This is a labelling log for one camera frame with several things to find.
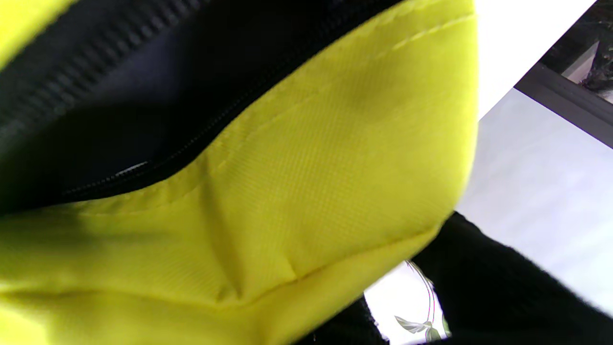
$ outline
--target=seam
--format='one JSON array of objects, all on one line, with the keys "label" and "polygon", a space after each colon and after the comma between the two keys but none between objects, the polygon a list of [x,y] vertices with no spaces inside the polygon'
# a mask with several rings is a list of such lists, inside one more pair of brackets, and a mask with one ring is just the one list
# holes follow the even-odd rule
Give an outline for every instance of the seam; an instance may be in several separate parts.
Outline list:
[{"label": "seam", "polygon": [[[407,5],[411,5],[412,7],[410,7],[409,9],[406,9],[405,11],[398,11],[398,13],[393,14],[392,16],[390,16],[390,18],[385,18],[385,20],[383,20],[382,18],[379,18],[379,22],[376,23],[376,25],[372,29],[372,31],[374,32],[374,31],[376,31],[378,28],[380,28],[382,26],[389,25],[389,24],[395,22],[398,19],[401,19],[403,17],[411,15],[413,12],[417,12],[419,10],[428,9],[432,5],[435,5],[435,4],[439,3],[439,2],[445,2],[445,1],[451,1],[451,0],[430,0],[430,1],[428,1],[428,0],[423,0],[423,1],[415,0],[413,2],[407,3]],[[364,35],[364,36],[353,36],[353,37],[351,37],[350,40],[338,41],[340,43],[338,49],[343,49],[345,46],[351,45],[353,42],[358,41],[360,39],[364,39],[364,38],[366,38],[368,36],[369,36],[369,34],[368,35]],[[310,69],[312,69],[312,67],[309,64],[305,64],[304,68],[305,68],[304,71],[302,71],[304,74],[307,74],[308,71]],[[269,95],[269,97],[264,102],[262,102],[261,106],[264,106],[264,105],[274,101],[276,99],[277,95],[283,93],[285,90],[287,90],[288,87],[289,87],[288,85],[283,85],[282,83],[278,83],[277,85],[275,85],[274,88],[269,90],[269,91],[273,92],[273,94]],[[223,132],[219,133],[218,137],[215,140],[221,139],[223,135],[224,135]],[[194,164],[198,164],[198,161],[199,161],[199,159],[196,158],[193,161],[193,163]],[[138,197],[138,196],[146,194],[146,193],[154,193],[159,188],[161,188],[161,187],[160,186],[156,186],[156,185],[152,185],[152,186],[149,186],[148,188],[144,188],[142,190],[135,190],[135,191],[127,193],[127,194],[116,195],[116,196],[114,196],[114,198],[121,198],[122,200],[130,200],[130,199],[133,199],[135,197]]]},{"label": "seam", "polygon": [[[437,223],[434,227],[422,227],[422,231],[418,231],[417,233],[414,234],[414,238],[418,238],[420,236],[425,236],[430,232],[435,232],[435,230],[440,229],[442,226],[442,224]],[[53,292],[40,292],[40,291],[25,291],[25,292],[18,292],[18,291],[10,291],[10,292],[4,292],[4,293],[0,293],[0,298],[4,297],[4,296],[9,296],[9,297],[17,297],[17,296],[35,296],[35,297],[66,297],[66,296],[76,296],[76,295],[87,295],[87,294],[96,294],[96,293],[114,293],[117,295],[123,295],[123,296],[127,296],[127,297],[132,297],[132,298],[141,298],[141,299],[147,299],[147,300],[152,300],[152,301],[161,301],[164,303],[171,303],[173,305],[177,305],[177,306],[189,306],[190,308],[196,307],[196,308],[208,308],[208,309],[212,309],[212,310],[217,310],[217,311],[227,311],[227,310],[236,310],[236,309],[243,309],[243,308],[249,308],[252,305],[258,303],[260,300],[262,300],[263,298],[265,298],[268,295],[271,295],[273,293],[275,293],[278,289],[283,288],[285,286],[289,286],[289,285],[294,285],[294,284],[298,284],[302,281],[304,281],[305,279],[310,278],[312,275],[314,274],[318,274],[322,271],[325,271],[327,269],[329,269],[331,266],[334,266],[338,263],[341,263],[345,260],[349,260],[352,258],[355,258],[356,256],[359,255],[363,255],[363,254],[368,254],[371,252],[374,252],[376,250],[380,250],[383,249],[385,247],[389,247],[389,246],[394,246],[397,244],[400,244],[402,242],[407,241],[408,238],[394,238],[391,239],[388,242],[385,242],[383,244],[377,245],[377,246],[373,246],[373,247],[368,247],[368,248],[364,248],[364,249],[358,249],[355,252],[349,253],[347,255],[344,255],[342,257],[337,258],[334,261],[331,261],[325,265],[322,265],[320,267],[315,267],[314,269],[312,269],[311,271],[303,274],[302,276],[296,277],[295,279],[292,279],[290,281],[286,281],[286,282],[281,282],[273,287],[271,287],[268,290],[265,290],[263,292],[261,292],[260,294],[253,296],[252,298],[243,301],[242,303],[226,303],[222,306],[219,305],[215,305],[213,304],[206,304],[206,303],[198,303],[198,304],[193,304],[193,301],[186,301],[186,300],[179,300],[179,299],[168,299],[164,296],[156,296],[156,295],[139,295],[137,293],[134,292],[130,292],[130,291],[122,291],[122,290],[116,290],[116,289],[109,289],[109,290],[104,290],[104,289],[83,289],[83,290],[75,290],[75,291],[66,291],[66,292],[59,292],[59,293],[53,293]]]},{"label": "seam", "polygon": [[[468,15],[463,15],[461,17],[446,21],[445,23],[436,25],[434,27],[431,27],[429,29],[420,31],[416,34],[411,35],[410,37],[407,37],[397,43],[395,43],[394,45],[390,46],[388,49],[382,51],[381,53],[375,55],[375,56],[371,56],[370,58],[363,60],[358,66],[363,66],[365,64],[371,63],[372,61],[384,58],[385,56],[388,56],[391,53],[394,53],[398,50],[400,50],[401,48],[406,47],[406,45],[410,42],[414,42],[414,41],[418,41],[419,39],[422,39],[424,37],[427,37],[431,34],[437,33],[439,31],[448,29],[452,26],[455,26],[459,23],[463,23],[469,20],[472,20],[476,18],[476,14],[475,13],[471,13]],[[227,157],[217,166],[215,166],[214,168],[212,168],[209,172],[209,175],[212,176],[214,175],[219,169],[223,168],[223,166],[226,165],[226,163],[232,159],[232,157],[235,155],[235,152],[238,152],[242,147],[244,147],[247,143],[249,143],[250,139],[253,138],[255,135],[257,135],[258,133],[260,133],[262,130],[264,130],[266,127],[270,126],[272,123],[275,123],[276,121],[279,121],[280,119],[283,118],[283,115],[286,114],[288,111],[295,109],[296,107],[300,107],[303,104],[305,104],[307,101],[309,101],[310,99],[312,99],[313,97],[315,97],[316,95],[319,95],[320,93],[322,93],[323,91],[327,90],[331,85],[334,85],[338,82],[342,82],[342,80],[344,79],[336,79],[333,80],[327,84],[325,84],[324,86],[320,87],[317,89],[317,91],[311,93],[310,95],[308,95],[306,98],[304,98],[303,100],[301,100],[300,102],[298,102],[297,104],[293,105],[290,108],[284,109],[282,112],[277,113],[276,115],[274,115],[273,117],[271,117],[270,120],[266,121],[265,123],[261,124],[260,126],[258,126],[254,131],[252,131],[249,135],[247,135],[247,137],[245,138],[245,140],[243,140],[241,142],[240,145],[238,145],[236,147],[236,149],[229,153],[227,155]],[[171,204],[174,204],[176,202],[181,201],[182,199],[186,198],[187,196],[189,196],[192,192],[194,192],[195,190],[197,190],[202,183],[204,182],[204,180],[200,180],[200,182],[198,182],[192,189],[190,189],[188,192],[186,192],[185,194],[179,196],[178,198],[169,201],[167,203],[164,203],[162,205],[156,206],[156,207],[151,207],[148,209],[141,209],[138,211],[131,211],[131,212],[113,212],[113,213],[84,213],[84,212],[62,212],[62,211],[57,211],[57,210],[52,210],[52,209],[48,209],[45,210],[45,213],[49,213],[49,214],[66,214],[66,215],[79,215],[79,216],[85,216],[85,217],[103,217],[103,216],[108,216],[108,215],[130,215],[130,214],[140,214],[140,213],[144,213],[144,212],[148,212],[148,211],[152,211],[152,210],[159,210],[159,209],[164,209],[168,206],[170,206]]]}]

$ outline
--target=leaf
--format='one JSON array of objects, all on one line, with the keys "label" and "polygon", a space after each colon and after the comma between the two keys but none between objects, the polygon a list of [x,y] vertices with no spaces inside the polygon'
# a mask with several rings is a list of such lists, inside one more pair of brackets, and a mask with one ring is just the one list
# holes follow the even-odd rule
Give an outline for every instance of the leaf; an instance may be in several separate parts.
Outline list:
[{"label": "leaf", "polygon": [[428,343],[431,343],[432,341],[437,341],[440,339],[441,339],[441,336],[438,334],[438,331],[435,328],[428,328],[428,330],[425,331],[425,340]]},{"label": "leaf", "polygon": [[396,321],[398,321],[400,326],[402,326],[402,328],[404,328],[405,330],[408,330],[409,332],[413,334],[419,333],[426,329],[426,326],[424,324],[420,324],[418,322],[409,322],[398,316],[394,316],[394,317],[396,318]]},{"label": "leaf", "polygon": [[445,335],[447,335],[447,337],[451,337],[451,331],[449,331],[449,324],[447,323],[447,320],[445,320],[445,316],[443,316],[443,328],[445,329]]}]

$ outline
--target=black zipper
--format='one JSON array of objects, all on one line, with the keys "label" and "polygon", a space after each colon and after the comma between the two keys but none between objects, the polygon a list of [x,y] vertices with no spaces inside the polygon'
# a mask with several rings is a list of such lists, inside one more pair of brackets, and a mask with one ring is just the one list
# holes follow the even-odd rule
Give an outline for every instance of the black zipper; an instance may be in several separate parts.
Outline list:
[{"label": "black zipper", "polygon": [[[104,198],[144,188],[178,172],[189,164],[242,110],[271,89],[280,80],[313,55],[372,16],[399,0],[345,0],[353,2],[342,10],[331,11],[309,35],[287,49],[280,63],[269,69],[232,104],[213,117],[205,128],[186,144],[157,161],[140,163],[133,168],[105,179],[62,192],[53,203]],[[123,11],[102,34],[93,38],[75,56],[58,66],[45,82],[11,109],[2,113],[34,114],[30,121],[58,117],[82,100],[95,84],[131,52],[152,40],[167,28],[175,26],[202,10],[209,0],[146,0],[137,1]]]}]

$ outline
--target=yellow fabric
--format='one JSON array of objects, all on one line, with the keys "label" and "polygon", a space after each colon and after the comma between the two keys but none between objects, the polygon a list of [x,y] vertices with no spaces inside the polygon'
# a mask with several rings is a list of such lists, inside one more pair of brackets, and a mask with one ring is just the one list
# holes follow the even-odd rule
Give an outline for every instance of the yellow fabric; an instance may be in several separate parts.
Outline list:
[{"label": "yellow fabric", "polygon": [[471,0],[405,0],[171,178],[0,219],[0,344],[287,344],[431,240],[476,136]]},{"label": "yellow fabric", "polygon": [[0,70],[76,0],[0,0]]}]

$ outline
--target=white surface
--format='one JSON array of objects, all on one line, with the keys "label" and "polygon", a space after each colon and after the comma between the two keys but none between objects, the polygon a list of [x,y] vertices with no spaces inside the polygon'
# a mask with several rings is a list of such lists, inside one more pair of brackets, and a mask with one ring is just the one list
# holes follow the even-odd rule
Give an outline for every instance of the white surface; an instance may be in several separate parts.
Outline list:
[{"label": "white surface", "polygon": [[[395,316],[410,322],[424,323],[428,318],[428,290],[419,275],[405,263],[381,278],[364,291],[370,312],[378,323],[379,331],[390,340],[390,345],[419,344],[425,342],[425,332],[412,334],[400,326]],[[445,338],[443,313],[438,300],[434,301],[432,325]]]},{"label": "white surface", "polygon": [[[613,149],[513,89],[479,123],[457,209],[613,315],[612,178]],[[427,313],[425,287],[405,265],[365,296],[392,345],[423,341],[394,319],[423,322]]]},{"label": "white surface", "polygon": [[479,118],[595,0],[475,0],[479,15]]}]

